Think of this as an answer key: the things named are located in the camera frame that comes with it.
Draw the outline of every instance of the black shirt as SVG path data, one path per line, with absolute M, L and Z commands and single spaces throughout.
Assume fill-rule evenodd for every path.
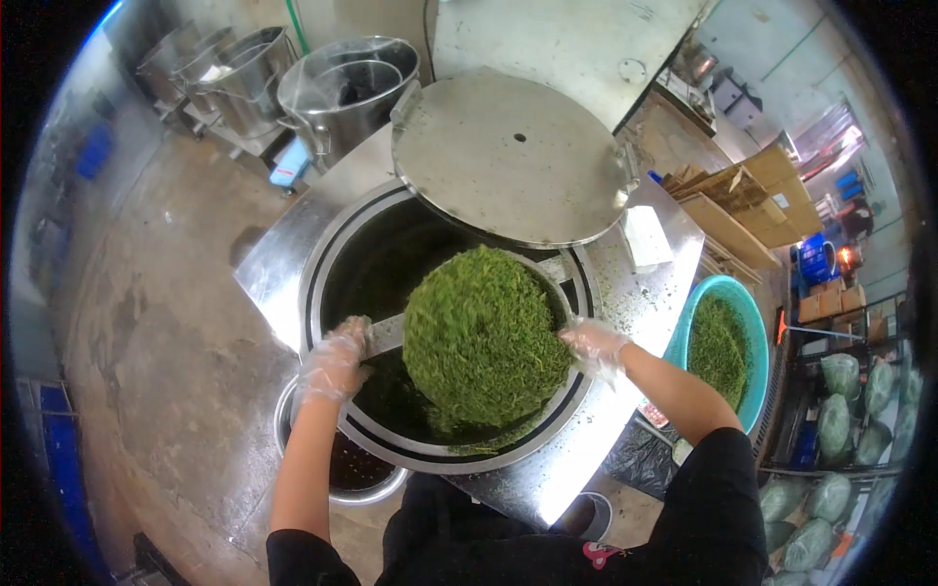
M 868 207 L 855 207 L 840 218 L 850 240 L 859 240 L 873 233 L 873 213 Z
M 736 429 L 717 429 L 698 444 L 668 488 L 648 543 L 626 550 L 534 533 L 427 478 L 411 479 L 388 522 L 378 585 L 745 585 L 759 584 L 767 564 L 752 448 Z M 272 586 L 358 584 L 336 550 L 303 531 L 272 533 L 267 560 Z

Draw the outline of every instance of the label sticker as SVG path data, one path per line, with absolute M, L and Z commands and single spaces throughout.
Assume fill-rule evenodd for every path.
M 777 203 L 781 209 L 788 207 L 788 200 L 785 199 L 785 194 L 779 193 L 772 196 L 772 201 Z

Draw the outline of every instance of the white paper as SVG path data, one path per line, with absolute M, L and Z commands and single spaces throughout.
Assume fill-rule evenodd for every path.
M 650 205 L 636 205 L 628 209 L 625 233 L 636 268 L 674 260 L 668 237 L 664 235 L 655 208 Z
M 777 203 L 781 209 L 788 207 L 788 200 L 785 199 L 784 193 L 777 193 L 772 196 L 772 201 Z

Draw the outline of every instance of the green mesh sack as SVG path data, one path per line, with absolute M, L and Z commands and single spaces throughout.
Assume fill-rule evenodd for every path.
M 799 478 L 769 480 L 759 490 L 759 508 L 763 521 L 781 521 L 791 515 L 805 496 L 808 484 Z
M 794 533 L 795 526 L 788 521 L 772 521 L 765 524 L 765 550 L 768 553 L 785 545 Z
M 918 370 L 910 369 L 900 385 L 899 399 L 903 405 L 917 405 L 922 397 L 922 376 Z
M 764 579 L 762 586 L 805 586 L 807 583 L 808 574 L 782 570 L 775 576 Z
M 821 406 L 821 415 L 818 417 L 821 453 L 829 458 L 839 454 L 847 442 L 849 431 L 850 413 L 847 410 L 847 399 L 843 395 L 831 395 Z
M 892 493 L 896 488 L 896 478 L 880 478 L 873 483 L 870 497 L 867 499 L 867 508 L 863 510 L 861 522 L 868 521 L 868 525 L 879 525 L 880 519 L 892 501 Z
M 895 439 L 892 441 L 892 451 L 889 452 L 890 462 L 905 459 L 909 455 L 909 448 L 912 447 L 912 439 L 915 437 L 915 420 L 917 418 L 918 408 L 915 405 L 899 407 L 896 426 L 893 428 Z
M 822 518 L 813 518 L 799 527 L 788 539 L 782 566 L 789 572 L 811 570 L 830 548 L 834 529 Z
M 856 445 L 856 463 L 872 466 L 879 463 L 886 447 L 892 442 L 892 432 L 884 423 L 871 419 Z
M 814 487 L 805 501 L 805 513 L 809 517 L 822 518 L 835 523 L 850 500 L 853 485 L 843 474 L 828 474 Z
M 892 380 L 892 367 L 886 362 L 873 367 L 870 379 L 867 380 L 867 388 L 863 393 L 863 402 L 871 417 L 882 413 L 885 406 L 889 404 L 892 398 Z
M 860 394 L 860 363 L 849 354 L 831 354 L 821 359 L 827 390 L 846 398 Z
M 854 434 L 847 432 L 847 441 L 843 443 L 843 447 L 840 451 L 833 456 L 821 455 L 821 468 L 827 468 L 834 470 L 837 468 L 842 468 L 843 466 L 849 466 L 854 463 L 856 457 L 856 444 L 854 441 Z

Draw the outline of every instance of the box stack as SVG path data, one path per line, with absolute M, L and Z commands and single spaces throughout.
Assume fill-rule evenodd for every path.
M 835 278 L 811 287 L 810 295 L 802 299 L 798 307 L 798 321 L 813 322 L 832 315 L 856 311 L 865 305 L 867 296 L 863 292 L 863 285 L 847 289 L 843 278 Z
M 770 248 L 789 246 L 824 227 L 797 169 L 778 145 L 716 173 L 684 165 L 665 175 L 661 186 L 710 239 L 746 266 L 743 273 L 781 267 Z

